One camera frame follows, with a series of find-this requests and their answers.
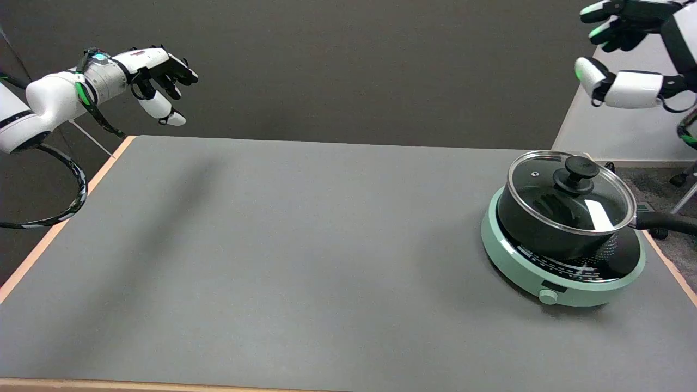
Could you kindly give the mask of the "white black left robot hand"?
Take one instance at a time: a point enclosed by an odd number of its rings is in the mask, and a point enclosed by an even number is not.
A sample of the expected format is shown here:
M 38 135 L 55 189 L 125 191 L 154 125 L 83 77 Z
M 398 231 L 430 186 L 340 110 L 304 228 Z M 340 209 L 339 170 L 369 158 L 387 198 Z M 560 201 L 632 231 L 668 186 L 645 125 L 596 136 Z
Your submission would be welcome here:
M 120 53 L 111 58 L 124 72 L 127 88 L 141 108 L 162 126 L 183 126 L 186 119 L 171 103 L 182 94 L 178 84 L 191 86 L 199 75 L 185 59 L 179 59 L 162 46 Z

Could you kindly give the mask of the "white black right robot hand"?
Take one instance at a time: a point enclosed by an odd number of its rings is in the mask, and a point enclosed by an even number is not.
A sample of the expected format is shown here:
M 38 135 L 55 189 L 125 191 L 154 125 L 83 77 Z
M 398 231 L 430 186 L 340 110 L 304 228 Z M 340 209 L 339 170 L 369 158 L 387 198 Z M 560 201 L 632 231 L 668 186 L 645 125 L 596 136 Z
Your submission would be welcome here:
M 675 75 L 612 71 L 598 59 L 580 57 L 573 70 L 592 106 L 653 108 L 678 94 L 695 92 L 695 13 L 694 1 L 599 1 L 584 7 L 580 21 L 595 24 L 588 38 L 603 52 L 629 52 L 657 34 L 676 70 Z

